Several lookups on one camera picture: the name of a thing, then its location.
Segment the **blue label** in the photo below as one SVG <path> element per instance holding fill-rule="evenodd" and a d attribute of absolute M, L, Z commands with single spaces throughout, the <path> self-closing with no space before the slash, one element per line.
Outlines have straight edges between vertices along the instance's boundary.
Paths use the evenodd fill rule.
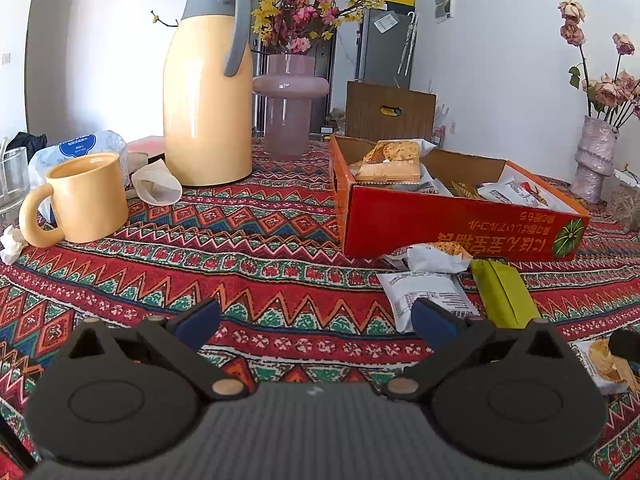
<path fill-rule="evenodd" d="M 60 152 L 66 156 L 83 156 L 95 146 L 95 135 L 77 137 L 60 144 Z"/>

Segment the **gray handle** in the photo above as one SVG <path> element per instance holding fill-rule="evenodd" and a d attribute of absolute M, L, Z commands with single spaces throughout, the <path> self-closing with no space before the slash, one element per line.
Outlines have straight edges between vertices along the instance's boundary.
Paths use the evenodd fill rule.
<path fill-rule="evenodd" d="M 229 4 L 233 0 L 219 0 L 221 3 Z M 225 70 L 223 74 L 233 77 L 240 69 L 242 56 L 249 41 L 249 28 L 251 26 L 251 0 L 235 0 L 236 15 L 234 17 L 234 36 L 231 41 L 231 49 L 226 55 Z"/>

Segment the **thermos handle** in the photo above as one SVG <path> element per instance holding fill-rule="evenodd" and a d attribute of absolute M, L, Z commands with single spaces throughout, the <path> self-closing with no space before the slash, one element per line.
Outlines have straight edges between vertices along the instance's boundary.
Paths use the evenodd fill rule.
<path fill-rule="evenodd" d="M 38 206 L 51 195 L 53 186 L 47 182 L 33 189 L 20 206 L 20 231 L 24 239 L 36 247 L 51 247 L 65 239 L 65 232 L 60 227 L 45 231 L 38 225 Z"/>
<path fill-rule="evenodd" d="M 221 3 L 229 4 L 233 0 L 219 0 Z M 249 41 L 249 29 L 251 26 L 251 0 L 235 0 L 236 15 L 234 17 L 234 36 L 231 42 L 231 49 L 226 55 L 225 70 L 226 77 L 233 77 L 240 69 L 242 56 Z"/>

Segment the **table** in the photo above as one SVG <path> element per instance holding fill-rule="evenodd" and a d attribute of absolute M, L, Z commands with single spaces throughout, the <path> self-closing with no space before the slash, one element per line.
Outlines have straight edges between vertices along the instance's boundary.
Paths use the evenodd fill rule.
<path fill-rule="evenodd" d="M 185 189 L 174 206 L 131 200 L 129 222 L 111 237 L 29 247 L 15 266 L 0 267 L 0 413 L 26 445 L 20 413 L 84 317 L 129 326 L 216 297 L 223 321 L 202 354 L 251 388 L 257 380 L 381 383 L 427 356 L 420 340 L 394 330 L 376 278 L 388 267 L 341 255 L 327 157 L 326 145 L 313 143 L 300 161 L 273 162 L 256 140 L 254 171 L 241 182 Z M 640 331 L 636 234 L 601 206 L 590 209 L 575 260 L 516 264 L 567 340 Z M 462 283 L 481 306 L 469 274 Z M 609 412 L 592 460 L 612 478 L 638 478 L 640 399 L 612 396 Z M 0 460 L 0 479 L 16 477 Z"/>

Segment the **thermos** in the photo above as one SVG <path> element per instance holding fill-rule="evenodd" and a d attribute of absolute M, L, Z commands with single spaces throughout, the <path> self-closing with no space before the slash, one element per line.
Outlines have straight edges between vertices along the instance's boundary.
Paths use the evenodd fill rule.
<path fill-rule="evenodd" d="M 187 0 L 164 65 L 168 169 L 184 186 L 251 173 L 251 0 Z"/>

